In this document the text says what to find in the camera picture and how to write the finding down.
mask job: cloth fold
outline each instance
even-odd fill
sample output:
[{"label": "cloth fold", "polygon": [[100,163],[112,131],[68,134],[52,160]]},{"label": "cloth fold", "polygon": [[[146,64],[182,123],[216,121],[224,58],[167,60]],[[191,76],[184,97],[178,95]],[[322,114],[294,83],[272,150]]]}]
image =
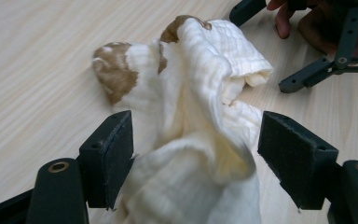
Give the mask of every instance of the cloth fold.
[{"label": "cloth fold", "polygon": [[229,21],[179,16],[150,45],[110,43],[93,69],[132,111],[135,160],[114,223],[260,223],[249,148],[261,111],[236,100],[272,67]]}]

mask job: crumpled towel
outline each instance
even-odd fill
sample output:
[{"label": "crumpled towel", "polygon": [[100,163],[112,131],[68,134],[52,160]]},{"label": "crumpled towel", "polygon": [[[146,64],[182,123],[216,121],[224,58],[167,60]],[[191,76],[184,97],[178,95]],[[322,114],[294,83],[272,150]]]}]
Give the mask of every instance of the crumpled towel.
[{"label": "crumpled towel", "polygon": [[114,223],[260,223],[250,152],[261,111],[235,98],[272,67],[229,21],[179,16],[151,45],[110,43],[93,69],[140,154]]}]

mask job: white cloth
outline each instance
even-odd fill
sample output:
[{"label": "white cloth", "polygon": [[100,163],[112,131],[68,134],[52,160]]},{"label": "white cloth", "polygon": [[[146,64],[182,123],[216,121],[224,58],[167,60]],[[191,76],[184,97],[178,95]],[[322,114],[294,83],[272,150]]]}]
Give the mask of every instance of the white cloth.
[{"label": "white cloth", "polygon": [[170,25],[176,41],[162,35],[151,45],[115,43],[94,55],[107,93],[115,91],[110,76],[125,76],[113,57],[136,74],[136,84],[113,105],[115,113],[132,111],[140,154],[121,189],[114,223],[261,222],[249,148],[262,115],[235,98],[245,83],[265,83],[272,67],[231,22],[207,24],[178,17]]}]

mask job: human hand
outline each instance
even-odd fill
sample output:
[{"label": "human hand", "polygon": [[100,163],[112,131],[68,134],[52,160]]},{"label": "human hand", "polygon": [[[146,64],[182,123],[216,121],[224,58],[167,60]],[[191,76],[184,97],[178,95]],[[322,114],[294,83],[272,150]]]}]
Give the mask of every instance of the human hand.
[{"label": "human hand", "polygon": [[[337,52],[339,36],[334,35],[334,23],[331,6],[325,1],[310,0],[308,5],[314,5],[310,13],[298,23],[298,30],[313,47],[326,54],[334,56]],[[267,5],[268,10],[279,8],[275,23],[280,38],[290,35],[290,18],[294,12],[289,11],[287,0],[271,0]],[[358,57],[358,40],[353,52]]]}]

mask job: light wood surface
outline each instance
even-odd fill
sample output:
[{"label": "light wood surface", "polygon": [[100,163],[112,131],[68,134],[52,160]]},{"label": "light wood surface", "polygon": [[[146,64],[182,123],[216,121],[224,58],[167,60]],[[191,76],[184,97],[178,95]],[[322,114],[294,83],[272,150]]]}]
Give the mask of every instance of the light wood surface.
[{"label": "light wood surface", "polygon": [[[34,185],[38,169],[74,158],[111,114],[91,56],[112,41],[150,43],[181,14],[225,19],[239,1],[0,1],[0,202]],[[321,56],[297,32],[281,40],[275,12],[263,10],[241,27],[271,62],[266,85],[246,87],[241,99],[287,115],[340,150],[338,163],[358,160],[358,74],[330,77],[311,90],[280,93],[278,83]],[[327,223],[323,211],[298,211],[261,157],[263,223]],[[105,210],[90,209],[91,223]]]}]

